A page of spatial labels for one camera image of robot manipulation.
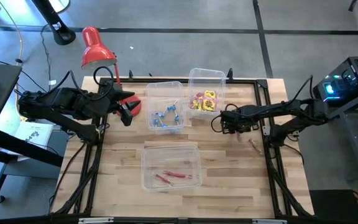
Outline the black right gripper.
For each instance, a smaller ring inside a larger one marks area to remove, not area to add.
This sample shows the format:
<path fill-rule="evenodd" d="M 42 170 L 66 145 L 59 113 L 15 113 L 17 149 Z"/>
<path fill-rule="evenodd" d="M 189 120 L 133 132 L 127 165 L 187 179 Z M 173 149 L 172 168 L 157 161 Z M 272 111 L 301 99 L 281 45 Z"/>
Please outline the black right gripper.
<path fill-rule="evenodd" d="M 243 115 L 237 106 L 233 110 L 222 110 L 220 117 L 223 134 L 247 133 L 260 129 L 258 122 Z"/>

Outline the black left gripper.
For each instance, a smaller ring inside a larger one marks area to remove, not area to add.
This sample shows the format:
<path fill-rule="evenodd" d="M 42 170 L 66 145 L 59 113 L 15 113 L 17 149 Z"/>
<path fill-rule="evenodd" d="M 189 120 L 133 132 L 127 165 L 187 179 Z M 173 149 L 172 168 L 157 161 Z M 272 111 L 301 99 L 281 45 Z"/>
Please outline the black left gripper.
<path fill-rule="evenodd" d="M 124 91 L 119 85 L 110 85 L 106 89 L 108 91 L 106 97 L 109 100 L 107 114 L 119 113 L 121 115 L 121 121 L 124 126 L 130 126 L 133 118 L 132 110 L 134 108 L 134 104 L 123 104 L 121 101 L 132 101 L 135 93 L 131 91 Z"/>

